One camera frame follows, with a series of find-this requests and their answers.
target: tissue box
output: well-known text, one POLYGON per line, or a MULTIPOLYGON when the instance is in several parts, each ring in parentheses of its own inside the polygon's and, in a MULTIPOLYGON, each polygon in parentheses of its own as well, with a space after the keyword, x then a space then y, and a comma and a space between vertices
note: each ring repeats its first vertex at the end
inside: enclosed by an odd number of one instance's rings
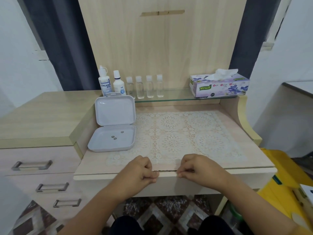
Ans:
POLYGON ((248 90, 249 79, 236 73, 221 80, 209 80, 212 74, 190 76, 190 90, 196 98, 213 98, 230 95, 244 95, 248 90))

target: white bottle cap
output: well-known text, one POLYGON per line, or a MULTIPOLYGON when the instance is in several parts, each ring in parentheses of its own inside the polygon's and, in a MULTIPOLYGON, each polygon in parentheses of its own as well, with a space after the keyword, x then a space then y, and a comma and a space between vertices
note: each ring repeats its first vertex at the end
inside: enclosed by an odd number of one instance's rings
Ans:
POLYGON ((107 72, 108 72, 108 70, 106 68, 102 67, 101 65, 100 65, 100 68, 98 71, 99 71, 100 77, 105 77, 107 72))
POLYGON ((133 83, 133 78, 132 77, 127 77, 126 81, 127 81, 127 83, 133 83))
POLYGON ((147 75, 146 78, 147 78, 147 81, 152 81, 152 76, 151 75, 147 75))
POLYGON ((162 74, 158 74, 156 78, 158 81, 162 81, 162 74))
POLYGON ((141 82, 141 76, 136 76, 136 82, 141 82))
POLYGON ((120 79, 120 75, 119 75, 119 71, 118 70, 114 70, 113 74, 114 74, 114 79, 120 79))

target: drawer handle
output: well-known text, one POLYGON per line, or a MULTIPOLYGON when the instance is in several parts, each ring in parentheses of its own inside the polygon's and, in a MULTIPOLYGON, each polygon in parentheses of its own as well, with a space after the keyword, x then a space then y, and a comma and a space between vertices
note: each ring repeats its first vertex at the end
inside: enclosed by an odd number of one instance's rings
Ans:
POLYGON ((56 189, 56 188, 41 189, 44 186, 44 184, 39 184, 39 186, 36 189, 36 192, 43 192, 44 190, 45 191, 47 191, 47 190, 66 191, 67 187, 69 186, 69 183, 66 182, 65 184, 49 184, 49 185, 45 185, 45 186, 62 186, 62 185, 64 185, 64 186, 61 189, 56 189))
POLYGON ((54 202, 53 208, 60 208, 62 206, 72 206, 72 207, 78 207, 80 205, 81 199, 78 200, 56 200, 54 202), (65 205, 58 205, 59 202, 76 202, 76 204, 65 204, 65 205))
POLYGON ((14 166, 12 166, 12 170, 13 171, 22 171, 22 170, 32 170, 32 169, 38 169, 38 170, 47 170, 51 165, 52 165, 52 160, 49 160, 48 162, 47 162, 47 164, 45 164, 44 166, 26 166, 26 167, 23 167, 23 166, 21 166, 22 164, 24 164, 24 163, 22 163, 22 162, 20 162, 20 161, 18 161, 18 162, 16 162, 15 164, 14 164, 14 166))

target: hand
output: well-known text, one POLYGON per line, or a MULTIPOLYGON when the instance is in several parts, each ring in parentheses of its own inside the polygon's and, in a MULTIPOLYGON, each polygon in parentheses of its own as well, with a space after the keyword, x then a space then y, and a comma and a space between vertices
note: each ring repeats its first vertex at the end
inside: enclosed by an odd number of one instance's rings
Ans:
POLYGON ((150 159, 138 156, 130 161, 105 189, 121 203, 138 194, 149 184, 155 183, 158 176, 158 171, 152 171, 150 159))
POLYGON ((231 174, 220 165, 198 154, 185 155, 177 170, 177 175, 221 193, 227 188, 227 183, 231 179, 231 174))

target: white plastic bottle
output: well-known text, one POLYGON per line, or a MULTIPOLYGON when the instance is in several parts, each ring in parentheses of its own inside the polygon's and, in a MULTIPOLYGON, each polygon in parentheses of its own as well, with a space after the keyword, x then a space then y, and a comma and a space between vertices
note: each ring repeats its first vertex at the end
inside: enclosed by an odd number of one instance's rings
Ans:
POLYGON ((126 78, 127 84, 127 94, 131 95, 134 99, 136 98, 136 93, 135 93, 135 85, 133 83, 133 78, 132 77, 127 77, 126 78))
POLYGON ((122 95, 126 95, 125 84, 120 79, 119 71, 114 70, 113 73, 114 73, 114 79, 115 79, 115 81, 113 82, 114 91, 119 92, 122 95))
POLYGON ((98 71, 100 75, 98 79, 102 90, 102 94, 103 96, 106 96, 107 93, 112 92, 110 77, 106 75, 108 70, 100 65, 98 71))
POLYGON ((145 92, 143 91, 143 82, 141 76, 136 76, 136 90, 138 99, 145 98, 145 92))
POLYGON ((147 75, 147 97, 148 98, 153 98, 154 92, 153 92, 153 82, 152 82, 152 76, 147 75))
POLYGON ((159 74, 159 75, 157 75, 157 77, 156 77, 157 79, 156 79, 156 92, 157 92, 157 96, 158 97, 163 97, 164 96, 164 85, 163 85, 163 76, 162 76, 162 74, 159 74))

